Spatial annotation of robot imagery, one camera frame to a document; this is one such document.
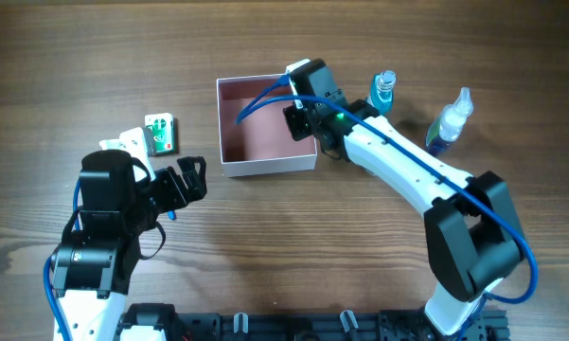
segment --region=blue liquid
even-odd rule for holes
[[[377,89],[377,78],[380,75],[377,74],[372,79],[372,85],[370,85],[370,104],[379,110],[379,114],[385,115],[394,106],[394,90],[379,92]]]
[[[432,156],[438,156],[441,153],[446,152],[452,144],[453,142],[446,141],[437,135],[429,141],[429,144],[427,145],[427,153]]]

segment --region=white box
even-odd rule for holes
[[[240,125],[236,117],[263,89],[280,76],[264,75],[217,80],[217,108],[221,164],[225,176],[257,175],[315,168],[317,147],[310,136],[294,141],[286,125],[283,109],[292,105],[282,101],[265,106]],[[270,96],[290,95],[291,89],[278,88]]]

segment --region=black metal base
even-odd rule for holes
[[[421,311],[356,314],[358,329],[345,332],[338,314],[249,315],[248,333],[234,333],[234,316],[179,314],[193,341],[423,341],[456,340],[412,330]],[[467,329],[464,341],[508,341],[504,311],[486,310]]]

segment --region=wooden table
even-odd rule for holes
[[[391,120],[421,144],[469,86],[474,115],[443,156],[509,184],[540,262],[508,309],[513,340],[569,340],[569,5],[558,2],[235,2],[0,8],[0,340],[46,340],[42,266],[70,215],[80,160],[149,113],[180,119],[208,195],[170,222],[129,303],[179,312],[411,309],[436,281],[419,215],[364,170],[222,176],[215,79],[323,58],[349,99],[398,74]],[[155,168],[176,156],[155,158]],[[157,232],[143,236],[148,251]],[[527,267],[497,290],[525,289]]]

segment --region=blue bottle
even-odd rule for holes
[[[470,88],[461,88],[461,94],[454,104],[444,107],[442,113],[427,130],[425,145],[427,153],[438,156],[446,152],[461,135],[467,117],[473,112]]]
[[[370,94],[366,102],[379,110],[379,114],[385,115],[394,105],[394,85],[396,74],[393,71],[383,71],[376,74],[370,84]]]

